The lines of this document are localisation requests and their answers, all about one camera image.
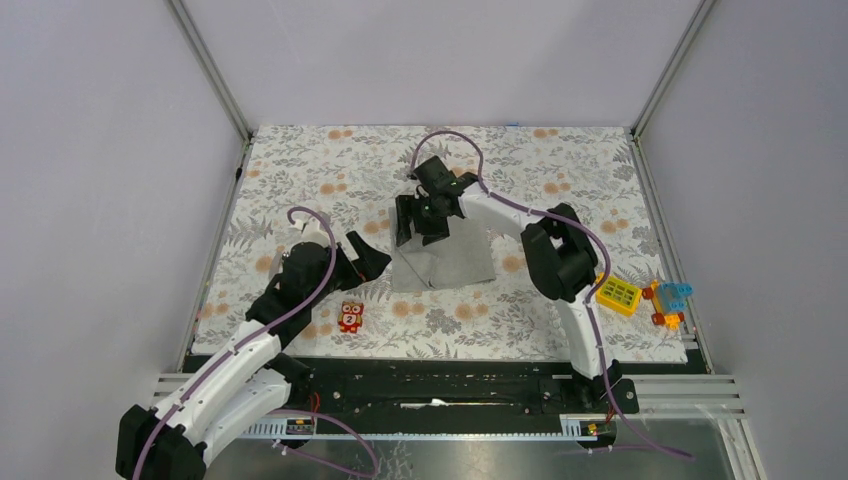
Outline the grey cloth napkin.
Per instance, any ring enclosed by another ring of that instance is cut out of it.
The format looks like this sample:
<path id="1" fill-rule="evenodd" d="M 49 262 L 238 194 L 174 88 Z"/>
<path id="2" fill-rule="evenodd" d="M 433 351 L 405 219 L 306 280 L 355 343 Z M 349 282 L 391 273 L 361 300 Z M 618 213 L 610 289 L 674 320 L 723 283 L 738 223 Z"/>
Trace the grey cloth napkin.
<path id="1" fill-rule="evenodd" d="M 425 246 L 415 234 L 391 250 L 392 289 L 400 293 L 449 290 L 496 278 L 484 225 L 472 219 L 448 219 L 450 235 Z"/>

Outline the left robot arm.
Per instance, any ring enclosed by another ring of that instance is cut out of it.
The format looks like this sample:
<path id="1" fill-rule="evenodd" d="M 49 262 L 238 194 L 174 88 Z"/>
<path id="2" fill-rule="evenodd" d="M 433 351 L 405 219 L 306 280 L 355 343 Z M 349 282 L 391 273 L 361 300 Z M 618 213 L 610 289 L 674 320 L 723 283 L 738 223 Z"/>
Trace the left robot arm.
<path id="1" fill-rule="evenodd" d="M 225 346 L 152 407 L 134 405 L 119 422 L 115 470 L 123 479 L 202 479 L 216 457 L 277 408 L 310 397 L 309 368 L 284 354 L 328 295 L 378 279 L 390 255 L 356 232 L 355 256 L 323 233 L 307 234 L 279 260 L 267 287 Z"/>

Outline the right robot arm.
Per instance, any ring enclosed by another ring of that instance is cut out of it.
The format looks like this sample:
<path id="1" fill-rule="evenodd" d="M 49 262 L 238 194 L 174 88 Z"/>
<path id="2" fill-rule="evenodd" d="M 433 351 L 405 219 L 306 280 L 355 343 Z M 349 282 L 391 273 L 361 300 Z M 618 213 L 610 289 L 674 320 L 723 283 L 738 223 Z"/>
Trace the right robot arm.
<path id="1" fill-rule="evenodd" d="M 476 219 L 521 243 L 529 277 L 551 300 L 566 334 L 575 402 L 583 410 L 623 415 L 617 360 L 608 357 L 595 315 L 595 294 L 605 281 L 596 269 L 610 262 L 598 237 L 582 225 L 574 209 L 561 203 L 548 210 L 520 205 L 486 187 L 473 173 L 455 175 L 433 156 L 412 168 L 416 193 L 395 200 L 395 243 L 413 238 L 429 245 L 450 235 L 451 217 Z"/>

